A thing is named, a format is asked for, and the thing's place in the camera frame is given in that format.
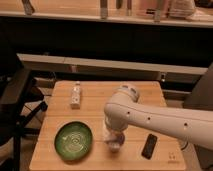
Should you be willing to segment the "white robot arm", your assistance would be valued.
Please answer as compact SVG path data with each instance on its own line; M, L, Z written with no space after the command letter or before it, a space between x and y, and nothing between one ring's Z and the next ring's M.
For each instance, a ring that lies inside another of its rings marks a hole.
M134 85L121 85L105 104L106 127L123 132L133 125L213 150L213 111L144 105L139 97Z

